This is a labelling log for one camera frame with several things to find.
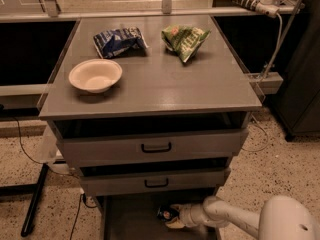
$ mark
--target power cord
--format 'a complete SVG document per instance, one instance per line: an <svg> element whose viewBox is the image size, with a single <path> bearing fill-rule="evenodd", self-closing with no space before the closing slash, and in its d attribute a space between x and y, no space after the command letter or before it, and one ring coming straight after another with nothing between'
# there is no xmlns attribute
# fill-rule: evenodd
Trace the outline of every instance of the power cord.
<svg viewBox="0 0 320 240"><path fill-rule="evenodd" d="M263 70L261 71L261 73L259 74L258 78L260 79L257 83L260 84L267 76L268 73L271 69L271 67L273 66L273 62L275 60L275 56L278 53L279 49L280 49L280 41L281 41L281 35L282 35L282 17L279 13L276 14L277 17L279 18L279 30L278 30L278 37L277 37L277 44L276 44L276 48L274 49L274 52L272 54L272 57L270 59L270 61L266 64L266 66L263 68Z"/></svg>
<svg viewBox="0 0 320 240"><path fill-rule="evenodd" d="M257 120L253 115L251 115L251 117L252 117L253 121L255 122L255 124L252 124L252 125L255 126L255 127L257 127L257 128L259 128L260 130L262 130L263 133L265 134L265 136L266 136L266 138L267 138L266 144L265 144L263 147L261 147L261 148L259 148L259 149L256 149L256 150L248 150L248 149L245 149L245 148L241 148L241 149L244 150L244 151L247 151L247 152L259 152L259 151L264 150L266 147L268 147L268 145L269 145L269 135L268 135L268 133L265 131L265 129L263 129L263 128L260 126L258 120Z"/></svg>
<svg viewBox="0 0 320 240"><path fill-rule="evenodd" d="M96 208L96 207L97 207L97 206L89 206L89 205L87 205L87 197L86 197L86 194L85 194L85 193L80 194L79 204L78 204L78 210L77 210L77 214L76 214L76 217L75 217L75 219L74 219L74 222L73 222L73 226L72 226L72 230L71 230L71 234L70 234L69 240L72 239L73 232L74 232L74 229L75 229L76 224L77 224L77 220L78 220L79 212L80 212L80 207L81 207L81 200L83 201L84 205L85 205L87 208L93 209L93 208Z"/></svg>
<svg viewBox="0 0 320 240"><path fill-rule="evenodd" d="M70 238L69 238L70 240L72 239L73 231L74 231L74 228L76 227L76 223L77 223L77 220L78 220L78 216L79 216L79 212L80 212L80 206L81 206L82 195L83 195L83 194L80 194L79 204L78 204L78 210L77 210L77 214L76 214L76 217L75 217L75 219L74 219L73 226L72 226L72 230L71 230L71 234L70 234Z"/></svg>
<svg viewBox="0 0 320 240"><path fill-rule="evenodd" d="M84 203L84 205L87 207L87 208L90 208L90 209L94 209L94 208L97 208L97 206L90 206L87 204L87 196L85 193L82 194L82 201Z"/></svg>
<svg viewBox="0 0 320 240"><path fill-rule="evenodd" d="M1 112L4 112L3 109L4 109L4 106L3 106L2 104L0 104L0 111L1 111ZM32 162L34 162L34 163L36 163L36 164L41 164L41 165L42 165L42 164L45 164L45 163L41 163L41 162L38 162L38 161L34 160L34 159L27 153L27 151L24 149L24 146L23 146L23 143L22 143L22 134L21 134L20 122L19 122L19 120L18 120L16 117L14 117L14 116L9 116L9 117L12 118L12 119L14 119L14 120L17 122L17 125L18 125L18 133L19 133L19 144L20 144L20 148L21 148L21 150L23 151L23 153L24 153ZM64 174L64 173L55 172L55 171L53 171L50 167L49 167L49 170L50 170L51 172L55 173L55 174L58 174L58 175L71 176L71 177L74 177L74 178L79 179L77 176L72 175L72 174Z"/></svg>

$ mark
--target countertop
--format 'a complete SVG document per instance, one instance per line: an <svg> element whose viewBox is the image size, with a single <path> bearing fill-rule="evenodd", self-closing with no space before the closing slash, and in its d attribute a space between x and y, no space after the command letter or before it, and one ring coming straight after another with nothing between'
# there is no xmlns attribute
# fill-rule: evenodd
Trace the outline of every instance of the countertop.
<svg viewBox="0 0 320 240"><path fill-rule="evenodd" d="M183 64L168 52L161 30L170 24L210 29L195 57ZM107 29L138 27L147 50L113 60L123 74L103 94L75 89L71 69L99 58L93 36ZM197 112L254 111L261 103L212 19L206 15L81 19L40 112L43 120L105 118Z"/></svg>

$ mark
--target metal leg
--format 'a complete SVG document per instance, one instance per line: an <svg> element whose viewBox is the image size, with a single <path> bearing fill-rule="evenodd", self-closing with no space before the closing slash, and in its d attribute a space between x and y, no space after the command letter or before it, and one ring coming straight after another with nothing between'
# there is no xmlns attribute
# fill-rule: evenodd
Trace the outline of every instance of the metal leg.
<svg viewBox="0 0 320 240"><path fill-rule="evenodd" d="M34 192L35 187L36 187L36 184L1 187L0 196L16 196L16 195L32 194Z"/></svg>
<svg viewBox="0 0 320 240"><path fill-rule="evenodd" d="M26 237L27 235L29 235L32 232L32 229L33 229L33 225L32 225L33 218L34 218L34 215L35 215L36 210L37 210L38 202L39 202L39 199L40 199L40 196L41 196L41 192L42 192L42 188L43 188L44 182L46 180L48 169L49 169L48 165L46 165L46 164L42 165L42 169L41 169L41 172L40 172L40 175L39 175L39 178L38 178L38 182L35 185L33 196L32 196L31 202L30 202L28 213L27 213L26 219L24 221L24 224L23 224L23 227L22 227L22 230L21 230L21 236L22 237Z"/></svg>

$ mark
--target drawer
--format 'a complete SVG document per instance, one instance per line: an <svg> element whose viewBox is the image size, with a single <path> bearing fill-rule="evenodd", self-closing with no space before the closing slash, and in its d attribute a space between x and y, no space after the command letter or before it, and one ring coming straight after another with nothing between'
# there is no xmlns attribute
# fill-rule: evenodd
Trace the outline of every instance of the drawer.
<svg viewBox="0 0 320 240"><path fill-rule="evenodd" d="M82 177L81 186L90 196L108 196L179 189L214 188L225 182L224 168L210 159L111 166L104 175Z"/></svg>
<svg viewBox="0 0 320 240"><path fill-rule="evenodd" d="M174 161L237 154L248 131L207 131L121 139L76 139L58 143L71 167Z"/></svg>

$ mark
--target speckled floor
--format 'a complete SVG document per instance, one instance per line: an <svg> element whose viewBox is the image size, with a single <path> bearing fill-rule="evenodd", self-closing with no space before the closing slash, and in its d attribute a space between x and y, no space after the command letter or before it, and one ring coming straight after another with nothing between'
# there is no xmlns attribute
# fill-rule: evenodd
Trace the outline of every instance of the speckled floor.
<svg viewBox="0 0 320 240"><path fill-rule="evenodd" d="M265 133L250 124L244 149L231 163L232 172L218 196L232 205L259 212L273 195L287 195L304 204L320 221L320 138L299 137L288 143L285 133L267 108L255 113ZM21 119L26 152L39 159L44 124ZM15 121L0 122L0 185L37 181L41 165L30 161L19 145ZM33 233L25 239L69 239L79 202L78 180L48 172ZM20 239L31 195L0 197L0 239ZM100 213L81 204L72 239L99 239ZM235 226L221 230L222 240L249 240Z"/></svg>

